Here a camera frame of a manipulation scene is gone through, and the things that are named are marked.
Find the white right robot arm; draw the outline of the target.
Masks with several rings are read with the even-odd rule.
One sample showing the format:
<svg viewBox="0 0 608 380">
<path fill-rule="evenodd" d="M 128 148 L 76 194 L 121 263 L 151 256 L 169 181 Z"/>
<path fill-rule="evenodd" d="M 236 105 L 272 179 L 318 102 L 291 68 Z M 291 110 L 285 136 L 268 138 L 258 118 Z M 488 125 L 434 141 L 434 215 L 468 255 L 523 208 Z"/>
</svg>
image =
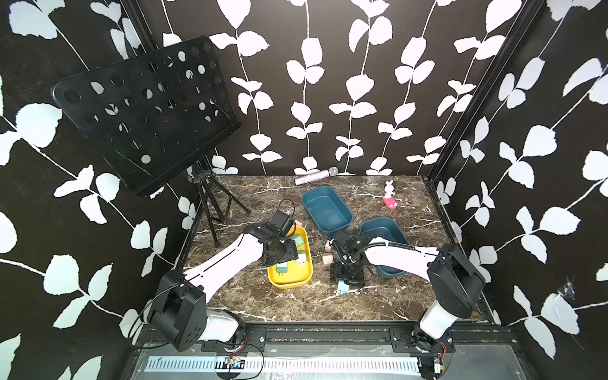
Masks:
<svg viewBox="0 0 608 380">
<path fill-rule="evenodd" d="M 485 277 L 460 247 L 451 243 L 439 248 L 419 247 L 338 231 L 330 245 L 337 250 L 334 268 L 339 272 L 334 277 L 339 281 L 364 282 L 358 276 L 365 264 L 371 264 L 419 276 L 432 285 L 435 301 L 413 331 L 419 346 L 433 345 L 457 320 L 469 318 L 486 284 Z"/>
</svg>

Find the blue plug bottom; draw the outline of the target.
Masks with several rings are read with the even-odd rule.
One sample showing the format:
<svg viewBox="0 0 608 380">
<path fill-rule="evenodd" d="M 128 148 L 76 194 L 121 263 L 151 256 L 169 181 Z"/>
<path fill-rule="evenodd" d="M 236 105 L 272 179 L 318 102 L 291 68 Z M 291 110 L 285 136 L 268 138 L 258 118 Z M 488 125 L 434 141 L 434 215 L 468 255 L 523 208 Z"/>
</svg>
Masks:
<svg viewBox="0 0 608 380">
<path fill-rule="evenodd" d="M 343 280 L 339 280 L 337 283 L 337 293 L 342 295 L 342 294 L 348 294 L 350 292 L 350 286 L 345 283 L 345 281 Z"/>
</svg>

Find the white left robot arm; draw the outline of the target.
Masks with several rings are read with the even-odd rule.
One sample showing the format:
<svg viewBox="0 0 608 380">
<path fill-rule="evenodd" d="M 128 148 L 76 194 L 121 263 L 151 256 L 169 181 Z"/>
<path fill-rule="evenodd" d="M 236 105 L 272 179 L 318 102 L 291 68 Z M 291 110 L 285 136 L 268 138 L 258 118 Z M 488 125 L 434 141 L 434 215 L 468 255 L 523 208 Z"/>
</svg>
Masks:
<svg viewBox="0 0 608 380">
<path fill-rule="evenodd" d="M 248 225 L 224 250 L 186 272 L 167 272 L 157 294 L 144 307 L 145 323 L 167 344 L 183 352 L 198 341 L 215 340 L 237 352 L 245 347 L 245 323 L 229 311 L 209 311 L 216 292 L 247 266 L 265 268 L 294 261 L 296 223 L 278 210 L 269 220 Z"/>
</svg>

